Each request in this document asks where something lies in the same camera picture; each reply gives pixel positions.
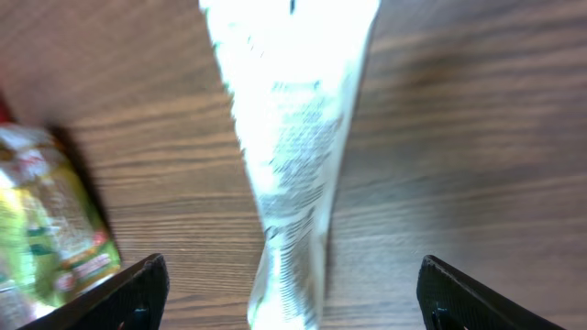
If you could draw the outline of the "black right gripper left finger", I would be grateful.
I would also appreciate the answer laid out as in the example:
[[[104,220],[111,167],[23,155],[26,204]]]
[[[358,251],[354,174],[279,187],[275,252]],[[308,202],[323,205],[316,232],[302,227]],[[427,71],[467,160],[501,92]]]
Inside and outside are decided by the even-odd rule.
[[[19,330],[158,330],[169,290],[164,256],[152,254]]]

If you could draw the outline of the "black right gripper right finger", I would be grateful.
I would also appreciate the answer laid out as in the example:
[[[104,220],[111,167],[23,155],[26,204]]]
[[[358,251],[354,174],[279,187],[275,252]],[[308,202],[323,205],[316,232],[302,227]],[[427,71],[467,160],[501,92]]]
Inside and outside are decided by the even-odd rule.
[[[416,297],[427,330],[562,330],[433,255],[423,257]]]

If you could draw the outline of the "green tea packet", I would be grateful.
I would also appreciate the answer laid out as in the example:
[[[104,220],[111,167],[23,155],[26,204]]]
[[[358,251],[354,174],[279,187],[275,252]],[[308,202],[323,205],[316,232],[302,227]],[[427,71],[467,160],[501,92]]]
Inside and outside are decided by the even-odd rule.
[[[1,326],[18,329],[121,268],[77,171],[48,131],[1,126]]]

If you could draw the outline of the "white cosmetic tube gold cap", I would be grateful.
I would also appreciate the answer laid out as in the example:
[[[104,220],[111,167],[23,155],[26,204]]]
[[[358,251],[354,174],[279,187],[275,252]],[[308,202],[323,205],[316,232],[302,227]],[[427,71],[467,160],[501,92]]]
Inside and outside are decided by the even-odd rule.
[[[200,3],[264,248],[252,329],[317,329],[339,171],[379,0]]]

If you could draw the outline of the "red spaghetti packet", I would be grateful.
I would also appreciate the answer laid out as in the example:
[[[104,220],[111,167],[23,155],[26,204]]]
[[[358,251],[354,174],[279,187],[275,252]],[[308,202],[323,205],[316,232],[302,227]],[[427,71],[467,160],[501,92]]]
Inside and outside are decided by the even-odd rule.
[[[0,95],[0,123],[11,123],[13,117],[3,95]]]

